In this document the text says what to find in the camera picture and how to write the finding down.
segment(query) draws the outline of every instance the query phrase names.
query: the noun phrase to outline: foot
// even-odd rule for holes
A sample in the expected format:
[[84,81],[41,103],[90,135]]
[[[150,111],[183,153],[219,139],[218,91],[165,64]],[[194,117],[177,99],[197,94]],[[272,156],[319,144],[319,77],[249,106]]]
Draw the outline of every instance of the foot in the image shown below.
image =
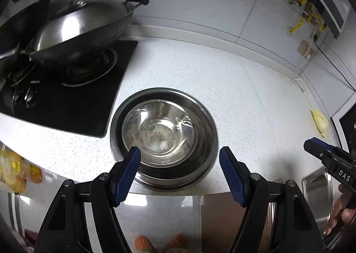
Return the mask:
[[135,239],[135,248],[137,252],[154,252],[152,245],[147,237],[137,236]]
[[170,248],[184,248],[186,249],[186,238],[182,235],[179,234],[177,236],[175,236],[172,240],[172,242],[170,243]]

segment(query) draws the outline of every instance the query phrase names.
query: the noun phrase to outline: metal basin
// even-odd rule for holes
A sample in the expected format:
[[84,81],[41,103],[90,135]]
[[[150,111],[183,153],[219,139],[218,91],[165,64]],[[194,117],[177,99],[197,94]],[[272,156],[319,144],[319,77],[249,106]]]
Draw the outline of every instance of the metal basin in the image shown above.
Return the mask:
[[111,150],[120,161],[131,146],[141,150],[135,182],[178,191],[200,181],[218,153],[218,136],[207,109],[184,92],[150,88],[117,109],[110,128]]
[[302,179],[305,199],[323,235],[333,207],[332,177],[320,169]]

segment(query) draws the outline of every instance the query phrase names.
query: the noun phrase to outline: hand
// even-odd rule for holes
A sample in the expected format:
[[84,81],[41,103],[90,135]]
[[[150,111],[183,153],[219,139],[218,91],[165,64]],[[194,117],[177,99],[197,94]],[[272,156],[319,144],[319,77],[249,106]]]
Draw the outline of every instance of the hand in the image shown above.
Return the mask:
[[[344,189],[345,188],[343,185],[339,185],[339,191],[341,193],[344,192]],[[330,219],[328,220],[328,223],[326,224],[325,235],[328,235],[332,231],[332,229],[336,226],[336,224],[340,218],[345,224],[348,224],[354,217],[355,210],[353,210],[353,209],[342,210],[341,207],[342,207],[342,195],[339,196],[335,201],[334,209],[332,210]]]

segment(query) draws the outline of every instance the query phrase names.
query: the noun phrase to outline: gas stove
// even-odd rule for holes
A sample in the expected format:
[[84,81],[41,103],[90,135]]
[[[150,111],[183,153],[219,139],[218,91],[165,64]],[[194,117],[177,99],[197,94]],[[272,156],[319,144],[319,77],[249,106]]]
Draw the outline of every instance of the gas stove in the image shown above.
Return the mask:
[[103,137],[137,43],[117,41],[82,67],[57,70],[34,65],[14,72],[0,88],[0,112],[46,127]]

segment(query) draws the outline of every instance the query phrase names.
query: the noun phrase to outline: textured blue pad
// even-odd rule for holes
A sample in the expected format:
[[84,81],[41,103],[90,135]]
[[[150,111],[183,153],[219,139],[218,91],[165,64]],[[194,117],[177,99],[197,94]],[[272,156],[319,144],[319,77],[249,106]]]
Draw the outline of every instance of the textured blue pad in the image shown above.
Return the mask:
[[313,137],[310,140],[313,141],[314,143],[322,146],[323,148],[329,150],[331,153],[335,153],[334,147],[332,147],[330,144],[327,144],[327,143],[323,142],[322,140],[320,140],[320,139],[318,139],[316,137]]
[[116,194],[114,201],[117,206],[126,200],[127,194],[129,193],[132,182],[134,181],[138,167],[141,163],[141,151],[136,148],[131,156],[127,155],[126,157],[130,157],[130,160],[124,168],[118,182],[116,183]]
[[243,207],[246,202],[243,191],[243,182],[224,148],[220,150],[219,162],[234,200]]

